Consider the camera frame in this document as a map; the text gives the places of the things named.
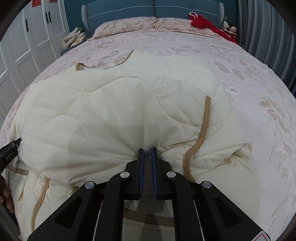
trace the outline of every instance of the pink floral bedspread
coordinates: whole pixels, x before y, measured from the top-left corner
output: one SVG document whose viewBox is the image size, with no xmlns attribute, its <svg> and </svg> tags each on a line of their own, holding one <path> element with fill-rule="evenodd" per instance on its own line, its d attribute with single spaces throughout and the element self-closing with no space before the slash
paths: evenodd
<svg viewBox="0 0 296 241">
<path fill-rule="evenodd" d="M 276 240 L 296 212 L 296 100 L 275 73 L 224 39 L 166 30 L 136 31 L 87 41 L 56 60 L 34 82 L 64 73 L 77 62 L 102 67 L 123 61 L 131 50 L 204 58 L 223 83 L 257 162 L 259 225 Z M 8 143 L 13 117 L 28 88 L 0 130 Z"/>
</svg>

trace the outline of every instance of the tan piping trim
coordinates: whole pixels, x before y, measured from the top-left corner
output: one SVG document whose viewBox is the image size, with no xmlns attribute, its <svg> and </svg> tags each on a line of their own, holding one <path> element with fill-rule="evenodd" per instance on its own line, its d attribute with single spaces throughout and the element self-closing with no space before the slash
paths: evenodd
<svg viewBox="0 0 296 241">
<path fill-rule="evenodd" d="M 202 119 L 202 126 L 200 128 L 200 135 L 194 144 L 183 156 L 182 166 L 183 166 L 183 175 L 186 177 L 187 180 L 191 182 L 195 182 L 194 178 L 192 177 L 190 171 L 190 159 L 194 152 L 198 151 L 199 148 L 202 146 L 203 142 L 205 141 L 205 135 L 207 133 L 207 127 L 209 125 L 210 119 L 210 106 L 211 106 L 211 98 L 206 96 L 205 98 L 205 112 Z"/>
<path fill-rule="evenodd" d="M 174 218 L 155 216 L 148 213 L 139 213 L 136 211 L 124 209 L 123 217 L 141 223 L 149 223 L 155 225 L 162 225 L 167 227 L 174 227 Z"/>
<path fill-rule="evenodd" d="M 132 50 L 132 51 L 128 54 L 128 56 L 124 59 L 124 61 L 122 61 L 122 62 L 120 62 L 119 64 L 116 64 L 116 65 L 114 65 L 114 66 L 108 67 L 108 68 L 106 68 L 106 69 L 109 69 L 109 68 L 112 68 L 112 67 L 115 67 L 115 66 L 118 66 L 118 65 L 123 64 L 125 61 L 127 61 L 127 60 L 129 59 L 129 57 L 131 56 L 131 54 L 133 53 L 133 51 L 135 51 L 135 50 Z"/>
<path fill-rule="evenodd" d="M 79 67 L 80 67 L 81 65 L 82 65 L 83 67 L 88 68 L 88 69 L 94 69 L 93 67 L 88 67 L 88 66 L 86 66 L 86 65 L 83 64 L 83 63 L 77 63 L 76 66 L 75 66 L 76 71 L 79 71 L 79 70 L 80 70 Z"/>
<path fill-rule="evenodd" d="M 31 224 L 31 228 L 32 228 L 32 232 L 35 231 L 35 222 L 36 222 L 36 217 L 37 217 L 37 214 L 39 212 L 39 209 L 44 201 L 44 198 L 45 198 L 45 194 L 46 194 L 46 191 L 47 189 L 49 188 L 49 181 L 50 179 L 49 178 L 46 178 L 46 181 L 45 181 L 45 185 L 43 187 L 43 190 L 42 190 L 42 193 L 41 193 L 41 196 L 34 208 L 34 212 L 33 212 L 33 217 L 32 217 L 32 224 Z"/>
<path fill-rule="evenodd" d="M 19 169 L 19 168 L 10 167 L 10 166 L 7 166 L 6 169 L 7 170 L 10 170 L 12 172 L 15 172 L 17 174 L 21 174 L 23 176 L 28 176 L 29 175 L 29 171 L 28 170 Z"/>
</svg>

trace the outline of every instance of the red cloth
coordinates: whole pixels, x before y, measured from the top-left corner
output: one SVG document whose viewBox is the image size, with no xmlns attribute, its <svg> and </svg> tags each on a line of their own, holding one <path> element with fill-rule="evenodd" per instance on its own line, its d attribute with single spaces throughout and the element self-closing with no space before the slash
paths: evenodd
<svg viewBox="0 0 296 241">
<path fill-rule="evenodd" d="M 207 20 L 203 16 L 196 14 L 194 12 L 191 12 L 189 14 L 189 19 L 192 20 L 191 25 L 193 27 L 200 28 L 200 29 L 209 28 L 214 33 L 219 34 L 220 36 L 222 36 L 226 40 L 233 42 L 235 44 L 238 44 L 235 39 L 233 39 L 230 36 L 228 36 L 227 34 L 225 34 L 223 30 L 218 29 L 214 24 L 212 24 L 209 20 Z"/>
</svg>

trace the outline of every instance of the warning label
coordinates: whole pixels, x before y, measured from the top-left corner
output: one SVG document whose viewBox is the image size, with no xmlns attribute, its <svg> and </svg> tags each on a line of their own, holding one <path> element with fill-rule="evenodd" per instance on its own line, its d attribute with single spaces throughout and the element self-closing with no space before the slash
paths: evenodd
<svg viewBox="0 0 296 241">
<path fill-rule="evenodd" d="M 261 231 L 252 241 L 270 241 L 270 239 L 264 231 Z"/>
</svg>

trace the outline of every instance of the human hand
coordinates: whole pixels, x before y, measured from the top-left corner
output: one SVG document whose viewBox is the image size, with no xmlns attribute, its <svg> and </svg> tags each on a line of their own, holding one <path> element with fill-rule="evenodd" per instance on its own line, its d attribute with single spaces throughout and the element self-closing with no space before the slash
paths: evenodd
<svg viewBox="0 0 296 241">
<path fill-rule="evenodd" d="M 1 190 L 1 193 L 3 193 L 3 195 L 4 195 L 4 196 L 1 196 L 1 193 L 0 193 L 0 203 L 3 203 L 3 201 L 5 201 L 6 207 L 8 208 L 8 210 L 11 213 L 14 213 L 15 208 L 13 206 L 13 201 L 12 201 L 9 187 L 7 186 L 7 182 L 6 182 L 5 178 L 1 175 L 0 175 L 0 182 L 2 183 L 2 185 L 0 185 L 0 187 L 3 188 L 3 190 Z"/>
</svg>

